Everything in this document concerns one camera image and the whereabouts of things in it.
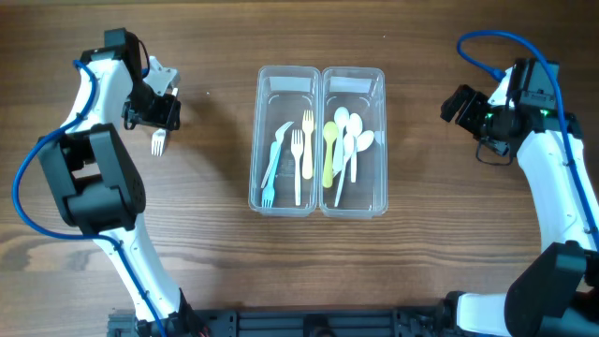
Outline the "white fork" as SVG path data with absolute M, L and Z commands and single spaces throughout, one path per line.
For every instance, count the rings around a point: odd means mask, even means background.
M 178 88 L 173 88 L 171 95 L 173 96 L 172 105 L 170 107 L 170 111 L 168 114 L 167 122 L 164 127 L 159 128 L 153 133 L 152 137 L 152 149 L 151 153 L 155 156 L 162 156 L 166 147 L 166 139 L 168 135 L 168 131 L 174 126 L 175 123 L 175 109 L 177 107 L 178 102 Z
M 291 153 L 295 161 L 295 173 L 294 173 L 294 196 L 295 205 L 301 204 L 301 187 L 300 187 L 300 159 L 303 154 L 303 136 L 299 129 L 294 129 L 291 136 Z
M 288 128 L 289 128 L 289 127 L 292 125 L 292 124 L 293 124 L 293 123 L 292 123 L 291 121 L 289 121 L 289 122 L 286 122 L 286 123 L 284 123 L 282 126 L 280 126 L 280 127 L 279 127 L 279 128 L 276 130 L 276 132 L 275 132 L 275 151 L 274 151 L 276 154 L 278 154 L 278 153 L 279 153 L 279 151 L 280 151 L 281 145 L 282 145 L 282 143 L 283 143 L 283 140 L 284 140 L 284 137 L 285 137 L 285 131 L 286 131 L 286 130 L 287 130 L 287 129 L 288 129 Z M 264 187 L 266 186 L 267 182 L 268 182 L 268 178 L 269 178 L 269 176 L 270 176 L 270 172 L 271 172 L 271 170 L 272 170 L 272 167 L 273 167 L 273 165 L 274 165 L 274 160 L 273 160 L 273 159 L 271 159 L 271 160 L 270 160 L 270 162 L 269 162 L 269 164 L 268 164 L 268 166 L 267 166 L 267 169 L 266 169 L 266 172 L 265 172 L 264 178 L 263 178 L 263 180 L 262 180 L 262 184 L 261 184 L 261 187 L 262 187 L 262 188 L 264 188 Z

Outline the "white spoon four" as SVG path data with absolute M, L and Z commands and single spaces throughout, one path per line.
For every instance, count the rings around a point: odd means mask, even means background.
M 343 132 L 349 122 L 349 111 L 346 107 L 339 107 L 334 113 L 334 122 L 338 128 L 338 135 L 335 141 L 333 155 L 333 173 L 336 174 L 342 169 L 343 161 Z

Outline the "yellow plastic spoon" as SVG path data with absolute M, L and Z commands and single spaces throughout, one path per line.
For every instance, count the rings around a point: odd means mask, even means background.
M 323 128 L 323 137 L 326 144 L 323 180 L 325 188 L 332 187 L 333 184 L 333 144 L 338 136 L 338 128 L 334 121 L 326 122 Z

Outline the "yellow plastic fork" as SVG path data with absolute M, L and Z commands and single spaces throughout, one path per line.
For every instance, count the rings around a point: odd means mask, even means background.
M 302 178 L 310 180 L 313 177 L 313 154 L 312 154 L 312 133 L 314 132 L 314 112 L 305 110 L 302 118 L 302 131 L 304 133 L 304 151 L 302 163 Z

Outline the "light blue plastic fork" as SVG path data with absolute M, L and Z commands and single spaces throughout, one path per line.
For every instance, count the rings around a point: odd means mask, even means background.
M 279 163 L 280 151 L 278 154 L 276 154 L 274 151 L 275 151 L 275 141 L 271 144 L 271 147 L 270 147 L 270 159 L 274 160 L 274 165 L 270 172 L 268 182 L 262 191 L 261 206 L 263 208 L 271 208 L 273 206 L 273 201 L 274 201 L 274 197 L 275 197 L 274 181 L 275 181 L 275 176 L 276 176 L 276 169 L 277 169 L 278 163 Z

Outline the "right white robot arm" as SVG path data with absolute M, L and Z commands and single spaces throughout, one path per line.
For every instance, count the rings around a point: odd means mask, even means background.
M 487 97 L 468 85 L 444 102 L 441 117 L 518 161 L 542 248 L 504 294 L 449 294 L 443 328 L 494 336 L 597 335 L 598 202 L 576 117 L 559 110 L 552 89 L 497 90 Z

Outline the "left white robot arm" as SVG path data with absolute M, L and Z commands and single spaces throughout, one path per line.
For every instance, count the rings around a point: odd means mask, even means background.
M 120 128 L 176 130 L 178 72 L 163 68 L 142 42 L 85 51 L 66 121 L 41 138 L 37 158 L 63 220 L 108 256 L 135 305 L 138 336 L 207 336 L 209 330 L 168 275 L 145 227 L 145 187 Z

